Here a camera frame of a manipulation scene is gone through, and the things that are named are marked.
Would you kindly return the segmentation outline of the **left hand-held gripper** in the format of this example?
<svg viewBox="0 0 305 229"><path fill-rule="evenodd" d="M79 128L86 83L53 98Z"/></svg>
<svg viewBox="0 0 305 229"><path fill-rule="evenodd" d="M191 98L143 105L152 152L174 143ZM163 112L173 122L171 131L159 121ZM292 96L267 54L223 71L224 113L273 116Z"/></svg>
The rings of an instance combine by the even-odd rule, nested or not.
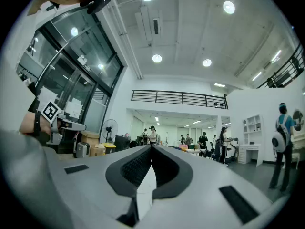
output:
<svg viewBox="0 0 305 229"><path fill-rule="evenodd" d="M51 126L51 138L47 142L48 145L60 144L62 135L59 133L59 129L61 128L67 130L86 130L86 125L65 119L64 111L52 101L47 102L41 114Z"/></svg>

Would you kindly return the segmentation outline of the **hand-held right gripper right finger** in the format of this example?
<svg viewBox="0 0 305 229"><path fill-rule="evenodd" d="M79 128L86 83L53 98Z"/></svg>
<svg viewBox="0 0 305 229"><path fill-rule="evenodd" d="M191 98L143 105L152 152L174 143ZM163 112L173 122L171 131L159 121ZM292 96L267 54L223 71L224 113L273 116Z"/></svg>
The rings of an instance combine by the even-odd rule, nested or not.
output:
<svg viewBox="0 0 305 229"><path fill-rule="evenodd" d="M138 229L265 229L280 213L289 196L273 203L262 191L215 161L164 148L193 169L190 185L177 197L156 199ZM232 186L258 213L243 223L220 188Z"/></svg>

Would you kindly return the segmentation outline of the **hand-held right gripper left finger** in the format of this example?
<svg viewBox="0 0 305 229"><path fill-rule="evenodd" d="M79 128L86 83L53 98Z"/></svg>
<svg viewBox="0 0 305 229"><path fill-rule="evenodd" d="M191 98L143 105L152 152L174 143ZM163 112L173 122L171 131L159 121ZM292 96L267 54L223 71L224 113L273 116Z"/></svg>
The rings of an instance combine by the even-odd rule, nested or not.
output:
<svg viewBox="0 0 305 229"><path fill-rule="evenodd" d="M151 165L151 148L114 154L57 159L57 188L84 229L152 229L151 212L139 217L144 202L137 189Z"/></svg>

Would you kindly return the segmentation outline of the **person's left forearm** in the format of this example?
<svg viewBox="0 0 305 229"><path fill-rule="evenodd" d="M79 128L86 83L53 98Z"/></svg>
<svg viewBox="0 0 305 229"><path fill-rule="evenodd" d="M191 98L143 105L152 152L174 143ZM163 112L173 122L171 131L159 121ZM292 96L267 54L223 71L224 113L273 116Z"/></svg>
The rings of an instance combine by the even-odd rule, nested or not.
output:
<svg viewBox="0 0 305 229"><path fill-rule="evenodd" d="M33 129L34 129L35 114L36 113L33 113L33 112L27 112L26 115L24 116L20 129L19 129L19 131L22 134L29 134L29 135L34 136ZM49 121L42 115L41 115L41 119L40 119L40 125L41 125L41 132L44 132L47 135L51 134L51 125L50 125Z"/></svg>

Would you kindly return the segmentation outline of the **white paper sheet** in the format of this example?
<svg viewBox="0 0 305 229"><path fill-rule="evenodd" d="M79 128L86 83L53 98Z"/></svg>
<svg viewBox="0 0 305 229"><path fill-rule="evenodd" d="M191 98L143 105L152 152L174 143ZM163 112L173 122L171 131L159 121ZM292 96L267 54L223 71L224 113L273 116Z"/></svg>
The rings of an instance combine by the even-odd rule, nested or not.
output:
<svg viewBox="0 0 305 229"><path fill-rule="evenodd" d="M81 101L73 98L71 101L67 102L64 110L70 117L78 120L81 116L82 107Z"/></svg>
<svg viewBox="0 0 305 229"><path fill-rule="evenodd" d="M56 93L43 86L37 98L39 101L39 108L43 108L49 101L55 102L56 98Z"/></svg>

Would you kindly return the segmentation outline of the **cardboard box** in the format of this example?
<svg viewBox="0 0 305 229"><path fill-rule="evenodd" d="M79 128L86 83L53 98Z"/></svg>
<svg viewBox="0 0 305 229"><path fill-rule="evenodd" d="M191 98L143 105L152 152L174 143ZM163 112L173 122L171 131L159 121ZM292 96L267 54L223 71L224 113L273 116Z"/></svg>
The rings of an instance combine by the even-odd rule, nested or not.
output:
<svg viewBox="0 0 305 229"><path fill-rule="evenodd" d="M106 148L103 144L98 144L90 148L90 157L105 155Z"/></svg>
<svg viewBox="0 0 305 229"><path fill-rule="evenodd" d="M88 143L90 146L95 146L99 144L100 135L99 133L81 131L81 141Z"/></svg>

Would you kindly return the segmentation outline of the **silver suitcase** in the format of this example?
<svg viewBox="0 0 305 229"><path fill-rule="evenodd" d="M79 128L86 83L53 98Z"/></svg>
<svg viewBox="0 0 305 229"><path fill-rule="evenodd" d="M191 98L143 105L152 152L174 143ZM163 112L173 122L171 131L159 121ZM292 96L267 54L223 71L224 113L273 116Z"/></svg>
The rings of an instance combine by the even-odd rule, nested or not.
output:
<svg viewBox="0 0 305 229"><path fill-rule="evenodd" d="M85 142L79 142L76 146L76 158L85 158L90 155L90 145Z"/></svg>

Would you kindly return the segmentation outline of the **black standing fan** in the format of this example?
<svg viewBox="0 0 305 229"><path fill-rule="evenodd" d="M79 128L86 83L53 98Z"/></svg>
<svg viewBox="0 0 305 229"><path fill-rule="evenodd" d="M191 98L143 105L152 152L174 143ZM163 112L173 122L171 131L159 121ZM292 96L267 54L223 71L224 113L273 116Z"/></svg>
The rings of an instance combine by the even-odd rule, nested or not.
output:
<svg viewBox="0 0 305 229"><path fill-rule="evenodd" d="M113 119L106 120L101 128L102 143L104 145L114 144L113 140L118 133L118 124Z"/></svg>

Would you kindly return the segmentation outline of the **black wristband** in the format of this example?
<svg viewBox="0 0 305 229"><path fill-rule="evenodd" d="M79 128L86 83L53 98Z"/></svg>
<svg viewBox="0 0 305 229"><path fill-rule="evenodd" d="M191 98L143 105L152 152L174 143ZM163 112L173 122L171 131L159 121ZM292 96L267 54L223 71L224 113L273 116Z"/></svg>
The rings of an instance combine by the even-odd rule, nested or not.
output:
<svg viewBox="0 0 305 229"><path fill-rule="evenodd" d="M40 125L40 119L41 119L41 113L37 112L35 114L35 118L34 118L34 133L33 135L35 137L39 136L40 132L41 132L41 125Z"/></svg>

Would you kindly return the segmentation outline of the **black bin with yellow lid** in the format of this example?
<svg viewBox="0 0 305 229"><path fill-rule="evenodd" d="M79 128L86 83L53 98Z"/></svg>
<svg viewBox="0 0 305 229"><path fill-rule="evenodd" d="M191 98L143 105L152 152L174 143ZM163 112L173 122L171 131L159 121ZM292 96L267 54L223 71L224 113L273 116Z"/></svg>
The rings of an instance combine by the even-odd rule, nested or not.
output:
<svg viewBox="0 0 305 229"><path fill-rule="evenodd" d="M111 154L116 151L116 145L111 143L103 143L105 154Z"/></svg>

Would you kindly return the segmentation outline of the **black cabinet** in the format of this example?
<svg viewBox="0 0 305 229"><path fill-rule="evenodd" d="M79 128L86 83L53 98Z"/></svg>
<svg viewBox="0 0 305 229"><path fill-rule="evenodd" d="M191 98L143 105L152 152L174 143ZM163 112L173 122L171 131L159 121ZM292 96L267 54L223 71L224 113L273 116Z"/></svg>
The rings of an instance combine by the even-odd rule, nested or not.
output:
<svg viewBox="0 0 305 229"><path fill-rule="evenodd" d="M116 135L114 145L116 146L115 152L120 152L130 148L130 137Z"/></svg>

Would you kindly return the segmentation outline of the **white and black robot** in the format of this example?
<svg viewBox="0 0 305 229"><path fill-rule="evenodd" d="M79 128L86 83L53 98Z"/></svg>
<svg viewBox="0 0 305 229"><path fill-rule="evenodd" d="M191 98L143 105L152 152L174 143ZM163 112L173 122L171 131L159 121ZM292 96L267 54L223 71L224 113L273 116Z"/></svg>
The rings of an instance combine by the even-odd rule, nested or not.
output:
<svg viewBox="0 0 305 229"><path fill-rule="evenodd" d="M235 162L236 159L238 158L238 151L239 151L239 139L232 138L231 141L228 142L225 163L229 164L231 162Z"/></svg>

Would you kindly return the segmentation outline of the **white desk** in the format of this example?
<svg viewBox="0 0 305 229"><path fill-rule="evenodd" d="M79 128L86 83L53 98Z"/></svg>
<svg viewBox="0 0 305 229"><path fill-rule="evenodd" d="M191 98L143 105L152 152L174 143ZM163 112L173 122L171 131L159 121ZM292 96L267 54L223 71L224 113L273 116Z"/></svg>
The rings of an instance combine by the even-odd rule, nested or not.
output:
<svg viewBox="0 0 305 229"><path fill-rule="evenodd" d="M263 149L260 144L240 145L238 154L238 163L247 164L252 160L256 161L256 166L263 163Z"/></svg>

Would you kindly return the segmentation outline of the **white shelf cabinet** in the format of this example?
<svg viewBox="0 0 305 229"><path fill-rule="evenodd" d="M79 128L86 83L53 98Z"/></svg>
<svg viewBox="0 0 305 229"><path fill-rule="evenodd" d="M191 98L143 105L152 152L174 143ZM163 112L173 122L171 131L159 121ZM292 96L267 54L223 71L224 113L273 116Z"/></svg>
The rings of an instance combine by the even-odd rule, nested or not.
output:
<svg viewBox="0 0 305 229"><path fill-rule="evenodd" d="M261 144L263 141L262 119L254 115L243 120L244 143L246 145Z"/></svg>

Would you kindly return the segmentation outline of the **black framed glass door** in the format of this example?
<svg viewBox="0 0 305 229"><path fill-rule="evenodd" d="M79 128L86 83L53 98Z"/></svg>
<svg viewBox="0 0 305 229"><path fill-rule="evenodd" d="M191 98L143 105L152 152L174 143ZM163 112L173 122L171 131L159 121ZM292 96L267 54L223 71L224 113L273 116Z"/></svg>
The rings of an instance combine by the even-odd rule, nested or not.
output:
<svg viewBox="0 0 305 229"><path fill-rule="evenodd" d="M91 74L83 68L85 64ZM43 110L37 98L45 86L57 94L54 103L68 120L86 125L88 132L100 133L122 70L98 17L85 9L73 9L36 30L16 71L35 95L31 112ZM78 120L64 110L73 98L83 105Z"/></svg>

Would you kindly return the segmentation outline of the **white ceiling pipes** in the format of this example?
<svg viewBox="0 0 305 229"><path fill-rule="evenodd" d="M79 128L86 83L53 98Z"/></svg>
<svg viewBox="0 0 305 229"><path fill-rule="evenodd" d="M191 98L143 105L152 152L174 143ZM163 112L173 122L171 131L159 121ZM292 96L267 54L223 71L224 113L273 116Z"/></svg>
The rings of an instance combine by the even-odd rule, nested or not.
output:
<svg viewBox="0 0 305 229"><path fill-rule="evenodd" d="M129 34L125 27L117 0L112 0L111 11L112 11L113 18L117 25L119 38L123 45L122 51L124 51L124 53L127 57L127 59L125 61L128 63L128 66L130 66L133 69L133 71L136 75L136 78L138 80L142 80L143 74L140 70L138 61L136 59L135 52L133 50L133 47L132 47L132 44L131 44L131 41L129 38Z"/></svg>

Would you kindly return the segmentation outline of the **black mezzanine railing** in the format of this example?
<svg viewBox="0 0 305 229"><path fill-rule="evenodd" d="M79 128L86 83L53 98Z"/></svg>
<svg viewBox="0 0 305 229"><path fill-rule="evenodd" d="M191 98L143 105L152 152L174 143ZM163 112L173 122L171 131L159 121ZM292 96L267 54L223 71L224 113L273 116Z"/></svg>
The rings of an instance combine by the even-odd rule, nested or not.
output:
<svg viewBox="0 0 305 229"><path fill-rule="evenodd" d="M305 50L302 44L299 43L290 58L272 76L259 85L257 89L286 87L304 71Z"/></svg>
<svg viewBox="0 0 305 229"><path fill-rule="evenodd" d="M226 97L163 90L132 90L131 101L228 109Z"/></svg>

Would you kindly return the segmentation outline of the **white dresser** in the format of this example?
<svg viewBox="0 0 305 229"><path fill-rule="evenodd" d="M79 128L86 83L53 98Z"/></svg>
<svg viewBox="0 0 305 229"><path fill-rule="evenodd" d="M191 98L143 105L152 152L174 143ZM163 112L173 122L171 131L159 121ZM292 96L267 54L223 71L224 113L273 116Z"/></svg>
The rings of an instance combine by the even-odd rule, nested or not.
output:
<svg viewBox="0 0 305 229"><path fill-rule="evenodd" d="M301 161L305 161L305 133L294 131L292 136L293 150L292 150L292 162L296 163L295 168L298 169L298 166Z"/></svg>

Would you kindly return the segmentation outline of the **white ceiling air conditioner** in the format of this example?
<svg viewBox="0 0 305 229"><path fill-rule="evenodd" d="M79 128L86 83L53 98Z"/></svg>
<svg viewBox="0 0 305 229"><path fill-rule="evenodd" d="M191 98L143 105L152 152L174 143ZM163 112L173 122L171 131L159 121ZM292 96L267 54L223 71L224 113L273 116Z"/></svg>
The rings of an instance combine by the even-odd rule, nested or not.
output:
<svg viewBox="0 0 305 229"><path fill-rule="evenodd" d="M140 7L135 13L138 30L143 41L158 42L163 36L163 14L161 10Z"/></svg>

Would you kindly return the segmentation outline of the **round wall mirror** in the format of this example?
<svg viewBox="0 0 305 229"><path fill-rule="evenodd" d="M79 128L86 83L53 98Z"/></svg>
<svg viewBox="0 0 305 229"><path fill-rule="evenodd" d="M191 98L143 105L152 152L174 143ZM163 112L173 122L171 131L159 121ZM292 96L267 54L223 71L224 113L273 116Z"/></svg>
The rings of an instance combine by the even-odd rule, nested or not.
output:
<svg viewBox="0 0 305 229"><path fill-rule="evenodd" d="M293 119L295 131L300 132L304 126L304 117L302 112L298 109L295 109L293 112L292 119Z"/></svg>

